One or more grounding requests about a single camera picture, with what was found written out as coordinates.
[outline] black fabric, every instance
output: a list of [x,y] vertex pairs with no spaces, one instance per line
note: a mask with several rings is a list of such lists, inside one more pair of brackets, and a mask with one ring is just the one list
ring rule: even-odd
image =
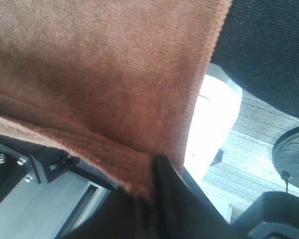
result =
[[248,92],[299,118],[299,0],[234,0],[212,62]]

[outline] brown fabric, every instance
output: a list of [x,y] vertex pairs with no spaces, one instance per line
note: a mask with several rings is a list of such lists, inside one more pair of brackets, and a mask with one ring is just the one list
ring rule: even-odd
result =
[[69,150],[150,200],[183,165],[230,0],[0,0],[0,134]]

